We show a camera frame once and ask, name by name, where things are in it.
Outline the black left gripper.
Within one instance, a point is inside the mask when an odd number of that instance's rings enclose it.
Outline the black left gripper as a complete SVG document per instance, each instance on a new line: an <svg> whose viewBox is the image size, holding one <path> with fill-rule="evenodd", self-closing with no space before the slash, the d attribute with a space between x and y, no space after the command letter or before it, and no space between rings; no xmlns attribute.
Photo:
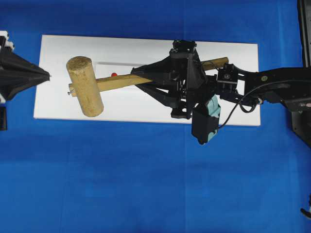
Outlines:
<svg viewBox="0 0 311 233"><path fill-rule="evenodd" d="M32 86L50 80L50 74L16 55L13 51L15 45L9 40L7 31L0 32L0 66L3 70L19 72L32 77L2 77L0 79L0 94L5 100L12 100L16 94Z"/></svg>

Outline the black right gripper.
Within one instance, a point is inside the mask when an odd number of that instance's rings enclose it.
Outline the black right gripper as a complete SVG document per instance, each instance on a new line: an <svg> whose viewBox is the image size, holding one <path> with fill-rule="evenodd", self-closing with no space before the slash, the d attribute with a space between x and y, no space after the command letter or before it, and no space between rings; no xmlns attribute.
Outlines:
<svg viewBox="0 0 311 233"><path fill-rule="evenodd" d="M137 75L155 82L176 79L174 91L164 92L150 83L138 88L166 107L171 107L171 117L189 119L196 105L206 106L215 94L216 78L206 76L206 71L219 69L219 59L201 61L196 42L175 40L170 56L149 65L131 70Z"/></svg>

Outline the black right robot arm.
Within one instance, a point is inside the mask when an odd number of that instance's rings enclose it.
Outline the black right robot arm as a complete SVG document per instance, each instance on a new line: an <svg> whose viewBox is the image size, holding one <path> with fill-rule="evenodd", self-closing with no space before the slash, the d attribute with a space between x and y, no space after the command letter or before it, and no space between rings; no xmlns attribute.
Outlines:
<svg viewBox="0 0 311 233"><path fill-rule="evenodd" d="M265 101L292 112L305 111L311 99L308 67L250 72L227 59L201 61L193 41L175 40L165 59L132 69L148 79L138 88L172 109L173 118L191 119L191 133L206 143L222 127L219 100L251 113Z"/></svg>

